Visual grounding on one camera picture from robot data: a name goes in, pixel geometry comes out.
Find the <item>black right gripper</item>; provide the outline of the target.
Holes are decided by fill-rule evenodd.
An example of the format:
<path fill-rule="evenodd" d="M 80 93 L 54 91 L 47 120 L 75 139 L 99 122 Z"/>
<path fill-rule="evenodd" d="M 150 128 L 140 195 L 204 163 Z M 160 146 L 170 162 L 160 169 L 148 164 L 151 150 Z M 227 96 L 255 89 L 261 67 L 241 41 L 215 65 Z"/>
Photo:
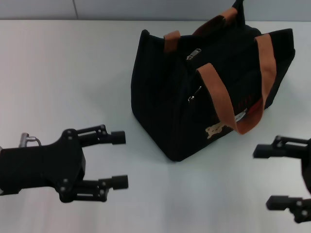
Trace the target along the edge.
<path fill-rule="evenodd" d="M 305 186 L 311 192 L 311 140 L 276 136 L 272 144 L 258 144 L 253 152 L 254 158 L 288 157 L 301 159 L 301 174 Z M 289 196 L 271 196 L 266 207 L 270 211 L 289 209 L 296 223 L 311 220 L 311 199 Z"/>

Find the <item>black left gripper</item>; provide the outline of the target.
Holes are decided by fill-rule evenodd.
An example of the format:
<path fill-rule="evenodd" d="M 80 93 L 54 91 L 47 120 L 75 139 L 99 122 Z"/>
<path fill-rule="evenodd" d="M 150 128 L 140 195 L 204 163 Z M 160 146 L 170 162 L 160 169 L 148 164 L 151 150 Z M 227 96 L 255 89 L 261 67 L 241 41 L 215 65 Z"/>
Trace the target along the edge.
<path fill-rule="evenodd" d="M 18 194 L 22 189 L 52 187 L 64 203 L 77 199 L 75 183 L 83 179 L 85 158 L 76 130 L 65 130 L 45 146 L 2 149 L 0 194 Z"/>

